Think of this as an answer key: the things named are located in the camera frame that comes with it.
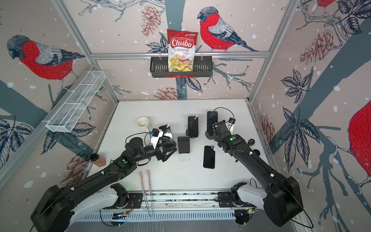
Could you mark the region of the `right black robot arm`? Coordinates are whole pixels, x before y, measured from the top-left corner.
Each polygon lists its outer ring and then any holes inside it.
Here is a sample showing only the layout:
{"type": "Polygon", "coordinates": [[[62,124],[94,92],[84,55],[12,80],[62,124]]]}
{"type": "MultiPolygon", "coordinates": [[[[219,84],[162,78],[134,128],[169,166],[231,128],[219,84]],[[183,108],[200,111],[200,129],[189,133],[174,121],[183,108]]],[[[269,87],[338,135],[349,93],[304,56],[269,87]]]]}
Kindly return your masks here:
{"type": "Polygon", "coordinates": [[[225,121],[214,123],[212,129],[217,145],[241,162],[262,185],[261,189],[245,182],[234,185],[231,200],[235,206],[248,203],[263,209],[279,227],[303,211],[300,187],[293,177],[285,177],[270,167],[240,135],[231,134],[225,121]]]}

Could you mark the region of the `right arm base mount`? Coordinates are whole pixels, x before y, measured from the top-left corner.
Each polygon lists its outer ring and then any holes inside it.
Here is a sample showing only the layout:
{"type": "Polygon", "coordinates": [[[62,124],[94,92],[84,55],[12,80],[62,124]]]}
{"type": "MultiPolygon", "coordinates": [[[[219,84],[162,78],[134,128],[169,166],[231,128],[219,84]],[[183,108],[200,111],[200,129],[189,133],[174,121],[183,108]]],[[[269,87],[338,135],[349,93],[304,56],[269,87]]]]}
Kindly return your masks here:
{"type": "Polygon", "coordinates": [[[220,208],[232,208],[232,207],[250,207],[254,208],[255,206],[250,203],[243,202],[235,193],[230,191],[218,192],[217,193],[217,202],[220,208]]]}

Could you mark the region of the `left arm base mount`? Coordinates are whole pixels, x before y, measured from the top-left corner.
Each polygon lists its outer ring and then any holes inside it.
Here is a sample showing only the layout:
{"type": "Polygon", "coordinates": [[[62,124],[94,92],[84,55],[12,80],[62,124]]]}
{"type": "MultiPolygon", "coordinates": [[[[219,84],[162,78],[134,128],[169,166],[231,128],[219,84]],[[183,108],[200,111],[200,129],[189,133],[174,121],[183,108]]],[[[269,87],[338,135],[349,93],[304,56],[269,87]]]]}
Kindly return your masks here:
{"type": "Polygon", "coordinates": [[[129,192],[126,197],[119,197],[118,200],[112,206],[105,207],[103,209],[115,209],[115,210],[131,210],[141,208],[143,200],[143,194],[139,192],[129,192]]]}

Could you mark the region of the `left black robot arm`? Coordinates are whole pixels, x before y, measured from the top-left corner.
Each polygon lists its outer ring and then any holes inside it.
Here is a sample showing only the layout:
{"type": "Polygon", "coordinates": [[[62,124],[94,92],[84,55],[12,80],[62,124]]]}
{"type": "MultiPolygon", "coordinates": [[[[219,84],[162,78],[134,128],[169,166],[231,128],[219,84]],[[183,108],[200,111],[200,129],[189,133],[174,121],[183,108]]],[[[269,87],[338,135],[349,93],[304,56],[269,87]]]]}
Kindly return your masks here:
{"type": "Polygon", "coordinates": [[[140,161],[156,157],[165,162],[176,151],[169,125],[153,129],[151,135],[148,146],[133,135],[122,154],[101,171],[66,187],[48,188],[31,214],[32,228],[63,232],[76,220],[106,207],[134,209],[134,201],[118,181],[136,170],[140,161]]]}

